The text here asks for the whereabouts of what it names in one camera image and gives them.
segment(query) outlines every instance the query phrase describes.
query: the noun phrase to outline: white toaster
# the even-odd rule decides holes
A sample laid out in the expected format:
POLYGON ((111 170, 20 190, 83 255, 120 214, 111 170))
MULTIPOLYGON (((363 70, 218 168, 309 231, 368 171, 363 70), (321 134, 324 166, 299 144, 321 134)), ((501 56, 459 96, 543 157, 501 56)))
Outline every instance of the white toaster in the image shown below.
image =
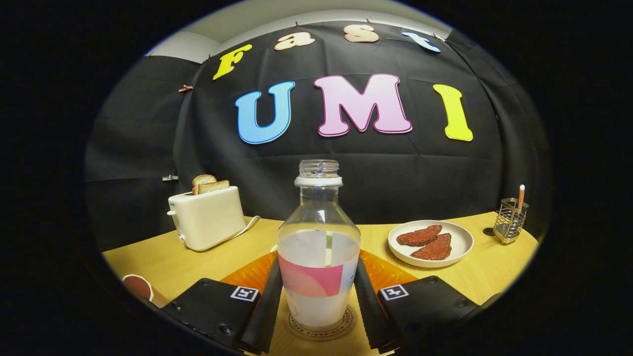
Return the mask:
POLYGON ((241 231, 246 223, 237 187, 169 197, 179 239, 195 251, 207 250, 241 231))

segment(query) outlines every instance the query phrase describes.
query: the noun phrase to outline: clip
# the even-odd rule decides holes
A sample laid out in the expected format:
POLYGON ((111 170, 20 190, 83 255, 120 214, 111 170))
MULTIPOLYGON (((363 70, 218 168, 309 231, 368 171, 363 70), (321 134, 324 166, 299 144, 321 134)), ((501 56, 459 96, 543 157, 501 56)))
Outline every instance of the clip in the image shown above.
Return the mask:
POLYGON ((193 87, 183 85, 182 88, 178 89, 178 92, 186 92, 186 91, 190 91, 190 90, 193 90, 193 89, 194 89, 193 87))
POLYGON ((444 42, 448 42, 445 38, 443 38, 443 37, 441 37, 441 36, 438 36, 438 35, 436 35, 436 34, 433 34, 433 37, 435 37, 436 39, 440 39, 440 40, 442 40, 442 41, 444 41, 444 42))

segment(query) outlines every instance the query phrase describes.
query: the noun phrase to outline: white wall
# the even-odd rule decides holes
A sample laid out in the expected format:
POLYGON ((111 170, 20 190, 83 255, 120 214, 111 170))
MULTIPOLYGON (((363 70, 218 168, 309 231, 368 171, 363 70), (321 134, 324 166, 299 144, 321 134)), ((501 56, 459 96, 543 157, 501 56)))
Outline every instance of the white wall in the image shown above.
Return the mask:
POLYGON ((410 20, 409 18, 405 18, 402 16, 379 13, 375 11, 324 10, 302 13, 282 18, 280 20, 272 21, 266 23, 265 25, 256 27, 255 29, 241 33, 224 43, 219 43, 218 41, 201 34, 189 32, 187 30, 190 29, 190 27, 185 27, 183 30, 176 32, 172 36, 165 39, 163 42, 159 43, 152 50, 148 51, 147 55, 152 53, 153 56, 171 56, 202 63, 209 57, 209 55, 213 56, 214 54, 229 49, 240 42, 248 41, 253 37, 267 34, 276 30, 293 27, 295 26, 295 22, 301 25, 307 23, 339 20, 365 22, 366 19, 369 19, 369 21, 372 23, 383 23, 386 25, 404 27, 424 34, 435 34, 445 38, 451 31, 450 27, 438 22, 431 17, 429 17, 429 22, 432 22, 433 25, 410 20))
POLYGON ((241 35, 233 37, 232 39, 224 42, 218 47, 217 53, 222 52, 226 49, 229 49, 240 42, 244 42, 249 39, 252 39, 253 37, 267 34, 269 32, 273 32, 276 30, 286 29, 288 27, 294 27, 295 22, 301 25, 301 24, 314 23, 314 22, 339 21, 339 20, 365 22, 366 19, 369 20, 370 22, 405 27, 405 28, 412 29, 415 31, 423 32, 428 35, 436 34, 444 38, 446 38, 448 34, 450 33, 450 28, 448 27, 444 27, 444 29, 439 29, 437 27, 432 27, 430 25, 413 21, 408 18, 404 18, 404 17, 396 16, 396 15, 390 15, 386 13, 378 13, 374 11, 365 11, 365 10, 325 10, 325 11, 315 11, 311 13, 303 13, 303 14, 283 18, 281 20, 269 22, 266 25, 247 31, 241 35))
POLYGON ((146 56, 169 56, 202 63, 218 52, 220 43, 193 32, 179 31, 147 52, 146 56))
POLYGON ((372 11, 409 18, 448 30, 446 24, 434 17, 395 0, 243 0, 206 15, 183 30, 225 43, 233 37, 282 18, 325 10, 372 11))

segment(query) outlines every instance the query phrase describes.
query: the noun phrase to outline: pink letter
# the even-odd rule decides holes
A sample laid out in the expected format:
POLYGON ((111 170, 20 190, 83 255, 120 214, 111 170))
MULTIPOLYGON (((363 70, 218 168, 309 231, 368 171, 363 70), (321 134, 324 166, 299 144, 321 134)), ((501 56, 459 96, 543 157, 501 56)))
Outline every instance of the pink letter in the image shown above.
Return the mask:
POLYGON ((322 136, 340 136, 349 131, 349 125, 341 118, 341 107, 348 114, 354 126, 360 131, 367 130, 373 107, 378 109, 378 119, 373 128, 387 134, 399 134, 411 130, 411 122, 404 117, 404 110, 398 95, 400 79, 391 74, 374 74, 367 81, 360 94, 345 78, 331 75, 315 80, 315 86, 323 92, 325 118, 319 126, 322 136))

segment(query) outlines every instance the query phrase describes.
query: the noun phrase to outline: plastic bottle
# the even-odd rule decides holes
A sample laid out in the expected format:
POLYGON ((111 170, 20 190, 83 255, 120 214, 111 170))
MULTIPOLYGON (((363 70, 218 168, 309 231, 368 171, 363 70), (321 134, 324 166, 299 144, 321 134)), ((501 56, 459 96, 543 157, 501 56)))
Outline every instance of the plastic bottle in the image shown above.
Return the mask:
POLYGON ((341 320, 356 274, 360 231, 338 204, 338 169, 335 160, 301 161, 301 203, 277 231, 288 307, 306 327, 341 320))

